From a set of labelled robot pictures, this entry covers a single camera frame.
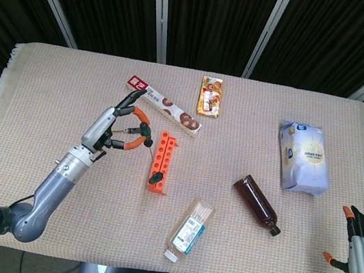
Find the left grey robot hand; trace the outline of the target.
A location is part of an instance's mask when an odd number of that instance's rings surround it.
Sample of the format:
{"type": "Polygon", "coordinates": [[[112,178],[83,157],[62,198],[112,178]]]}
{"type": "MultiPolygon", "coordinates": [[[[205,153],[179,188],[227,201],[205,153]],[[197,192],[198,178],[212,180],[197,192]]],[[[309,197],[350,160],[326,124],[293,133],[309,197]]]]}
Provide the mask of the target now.
{"type": "Polygon", "coordinates": [[[126,96],[125,99],[117,104],[117,106],[108,107],[82,136],[82,145],[95,153],[103,147],[130,151],[142,144],[149,144],[149,141],[151,141],[151,130],[149,128],[150,121],[140,108],[133,105],[135,101],[145,93],[147,93],[146,90],[135,90],[126,96]],[[139,118],[139,134],[141,136],[136,140],[127,143],[120,140],[113,140],[113,124],[117,118],[126,115],[128,116],[129,114],[139,118]]]}

